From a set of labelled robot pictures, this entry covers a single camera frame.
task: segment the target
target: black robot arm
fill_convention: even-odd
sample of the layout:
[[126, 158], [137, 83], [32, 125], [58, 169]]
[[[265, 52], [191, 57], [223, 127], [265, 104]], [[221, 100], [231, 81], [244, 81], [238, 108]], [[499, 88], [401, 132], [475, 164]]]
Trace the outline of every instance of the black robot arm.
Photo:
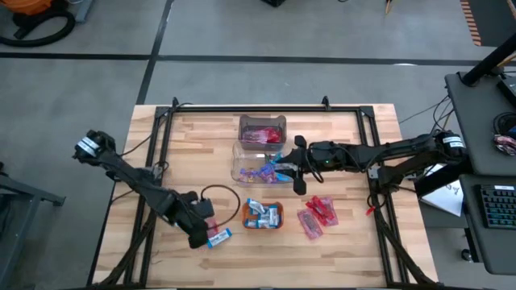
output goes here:
[[195, 192], [180, 194], [175, 190], [156, 186], [156, 173], [147, 168], [133, 168], [125, 162], [116, 153], [114, 139], [108, 134], [90, 130], [75, 146], [73, 158], [82, 164], [102, 167], [111, 179], [127, 183], [145, 198], [156, 216], [171, 226], [177, 223], [189, 235], [191, 248], [207, 243], [208, 225], [204, 219], [214, 216], [211, 201], [199, 200]]
[[366, 172], [375, 163], [412, 157], [396, 166], [382, 166], [377, 169], [379, 193], [391, 193], [403, 178], [420, 172], [437, 163], [459, 163], [466, 157], [466, 150], [459, 135], [451, 131], [435, 131], [380, 146], [355, 145], [322, 141], [306, 146], [303, 136], [296, 136], [290, 154], [277, 161], [277, 172], [293, 178], [293, 190], [306, 194], [303, 174], [312, 173], [317, 181], [323, 182], [321, 172], [347, 171]]

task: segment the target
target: concrete floor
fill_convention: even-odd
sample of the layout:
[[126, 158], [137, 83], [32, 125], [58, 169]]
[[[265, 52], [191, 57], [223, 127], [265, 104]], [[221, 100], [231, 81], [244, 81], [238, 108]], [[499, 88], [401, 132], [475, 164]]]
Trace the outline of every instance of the concrete floor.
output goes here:
[[[149, 55], [167, 0], [96, 0], [89, 21], [43, 48], [0, 52]], [[158, 61], [145, 104], [172, 97], [196, 104], [394, 103], [401, 120], [446, 95], [444, 75], [466, 71], [453, 60], [479, 60], [459, 0], [397, 0], [389, 16], [380, 0], [176, 0], [161, 55], [314, 56], [450, 60], [436, 66]], [[57, 29], [45, 23], [34, 35]], [[13, 31], [0, 10], [0, 33]], [[112, 183], [70, 158], [88, 129], [103, 130], [119, 151], [148, 62], [0, 58], [0, 160], [14, 178], [67, 197], [42, 206], [13, 281], [37, 289], [85, 285]], [[404, 137], [430, 130], [431, 111], [402, 124]], [[455, 119], [450, 128], [458, 131]], [[457, 230], [428, 230], [440, 281], [512, 289], [516, 277], [490, 275], [460, 260]]]

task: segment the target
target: wooden tabletop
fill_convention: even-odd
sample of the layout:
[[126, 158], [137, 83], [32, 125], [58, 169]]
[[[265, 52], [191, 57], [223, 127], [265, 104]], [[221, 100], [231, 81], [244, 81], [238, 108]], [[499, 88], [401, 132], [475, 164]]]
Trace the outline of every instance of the wooden tabletop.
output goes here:
[[[371, 106], [374, 106], [381, 142], [401, 139], [394, 106]], [[124, 151], [133, 148], [150, 134], [155, 108], [135, 108]], [[249, 115], [276, 117], [278, 114]], [[290, 140], [295, 135], [303, 135], [307, 142], [333, 140], [338, 143], [360, 143], [354, 114], [283, 115], [287, 118]], [[291, 187], [239, 187], [230, 175], [231, 150], [237, 137], [239, 116], [236, 113], [174, 114], [169, 141], [170, 169], [164, 174], [164, 187], [175, 189], [179, 193], [191, 190], [200, 193], [209, 184], [229, 185], [243, 201], [252, 197], [258, 201], [282, 203], [285, 208], [284, 225], [272, 232], [246, 230], [239, 214], [227, 224], [233, 233], [227, 241], [214, 249], [191, 250], [187, 236], [181, 230], [158, 220], [148, 287], [385, 286], [374, 218], [372, 215], [365, 215], [368, 209], [365, 200], [368, 196], [366, 175], [328, 172], [324, 173], [323, 184], [319, 184], [312, 176], [305, 175], [308, 193], [304, 197], [296, 195]], [[147, 150], [148, 145], [145, 144], [127, 155], [126, 161], [132, 166], [143, 167]], [[158, 147], [155, 160], [158, 160], [159, 152]], [[127, 190], [125, 184], [117, 185], [114, 197]], [[218, 222], [231, 216], [236, 207], [236, 199], [231, 193], [214, 188], [206, 194], [214, 204]], [[334, 198], [339, 224], [322, 227], [324, 235], [310, 241], [304, 234], [297, 211], [304, 209], [305, 202], [313, 195]], [[107, 277], [128, 248], [137, 201], [137, 194], [131, 193], [111, 206], [94, 282]], [[437, 280], [417, 197], [402, 190], [393, 194], [393, 201], [404, 247], [416, 264], [429, 277]], [[392, 248], [389, 255], [395, 280], [399, 281]], [[136, 265], [136, 273], [139, 273], [140, 260], [137, 260]]]

